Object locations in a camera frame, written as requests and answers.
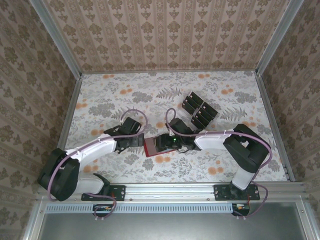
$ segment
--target gray leaf pattern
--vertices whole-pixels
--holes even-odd
[[[271,145],[272,164],[261,169],[258,181],[286,180],[255,76],[250,71],[83,75],[66,148],[87,143],[104,130],[119,125],[121,115],[133,108],[148,117],[146,138],[168,132],[165,113],[169,108],[175,108],[177,117],[195,129],[191,116],[181,105],[191,91],[218,111],[206,130],[223,131],[246,124]],[[142,127],[146,123],[136,112],[129,112],[125,117],[139,121]],[[6,134],[11,141],[16,137],[8,130]],[[143,147],[130,147],[121,154],[98,158],[88,169],[113,183],[229,182],[238,164],[226,150],[173,151],[146,157]]]

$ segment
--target purple cable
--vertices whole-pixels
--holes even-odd
[[[258,184],[258,183],[256,183],[256,182],[254,182],[253,180],[256,178],[259,170],[260,170],[261,168],[263,168],[264,166],[266,166],[266,165],[272,160],[273,154],[272,154],[272,150],[271,150],[271,148],[268,146],[268,144],[266,144],[264,141],[262,141],[261,139],[255,137],[255,136],[252,136],[252,135],[249,135],[249,134],[246,134],[246,133],[236,132],[236,131],[207,131],[207,132],[196,133],[196,134],[183,134],[183,133],[177,132],[177,131],[175,131],[175,130],[170,126],[169,121],[168,121],[168,113],[169,113],[171,110],[173,110],[173,112],[174,112],[173,118],[176,117],[176,110],[175,110],[174,108],[169,108],[169,109],[166,111],[166,113],[165,113],[165,122],[166,122],[166,125],[168,126],[168,128],[169,128],[173,133],[175,133],[176,135],[180,135],[180,136],[182,136],[182,137],[198,137],[198,136],[204,136],[204,135],[221,135],[221,134],[232,134],[232,135],[244,136],[244,137],[247,137],[247,138],[250,138],[250,139],[253,139],[253,140],[259,142],[260,144],[262,144],[262,145],[269,151],[269,158],[268,158],[268,160],[259,167],[258,171],[255,173],[255,175],[254,175],[253,178],[252,178],[252,182],[253,182],[255,185],[257,185],[258,187],[261,187],[261,188],[265,189],[265,197],[264,197],[264,199],[262,200],[261,205],[260,205],[253,213],[251,213],[251,214],[249,214],[249,215],[247,215],[247,216],[241,216],[240,213],[238,213],[237,211],[234,211],[234,212],[240,214],[240,217],[242,217],[242,218],[249,218],[249,217],[255,215],[257,212],[259,212],[259,210],[263,207],[263,205],[265,204],[265,202],[266,202],[266,200],[267,200],[267,198],[268,198],[268,190],[267,190],[267,188],[266,188],[265,186],[262,186],[261,184]]]
[[[117,207],[117,201],[114,197],[112,196],[107,196],[107,195],[96,195],[96,194],[92,194],[92,193],[86,193],[87,195],[91,196],[91,197],[96,197],[96,198],[104,198],[104,199],[111,199],[113,201],[113,208],[110,210],[110,212],[104,216],[103,218],[106,219],[107,217],[109,217],[113,212],[114,210],[116,209]],[[96,217],[96,218],[102,218],[102,217],[99,217],[97,216],[97,210],[102,208],[102,206],[96,206],[95,209],[94,209],[94,213],[93,215]]]
[[[146,130],[146,128],[147,128],[147,125],[148,125],[148,118],[147,118],[147,116],[145,115],[144,112],[142,112],[142,111],[140,111],[140,110],[138,110],[138,109],[129,109],[129,110],[125,111],[125,112],[122,114],[120,120],[123,119],[123,117],[124,117],[125,114],[127,114],[128,112],[131,112],[131,111],[139,112],[139,113],[141,113],[141,114],[144,116],[144,118],[145,118],[145,126],[144,126],[143,130],[140,131],[140,132],[138,132],[138,133],[136,133],[136,134],[132,134],[132,135],[106,136],[106,137],[97,139],[97,140],[95,140],[95,141],[93,141],[93,142],[90,142],[90,143],[84,145],[83,147],[80,147],[80,148],[77,149],[76,151],[70,153],[69,155],[65,156],[65,157],[61,160],[61,162],[59,162],[59,164],[56,166],[56,168],[54,169],[54,171],[53,171],[53,173],[52,173],[52,176],[51,176],[51,178],[50,178],[50,181],[49,181],[49,184],[48,184],[48,188],[47,188],[47,197],[48,197],[48,199],[49,199],[50,201],[52,201],[52,202],[57,201],[57,199],[53,199],[53,198],[51,197],[51,187],[52,187],[53,181],[54,181],[54,179],[55,179],[55,177],[56,177],[56,175],[57,175],[57,172],[59,171],[60,167],[61,167],[61,166],[65,163],[65,161],[67,161],[70,157],[72,157],[73,155],[75,155],[77,152],[81,152],[81,151],[85,150],[86,148],[88,148],[88,147],[90,147],[90,146],[92,146],[92,145],[94,145],[94,144],[97,144],[97,143],[99,143],[99,142],[101,142],[101,141],[110,140],[110,139],[119,139],[119,138],[133,138],[133,137],[137,137],[137,136],[139,136],[141,133],[144,133],[144,132],[145,132],[145,130]]]

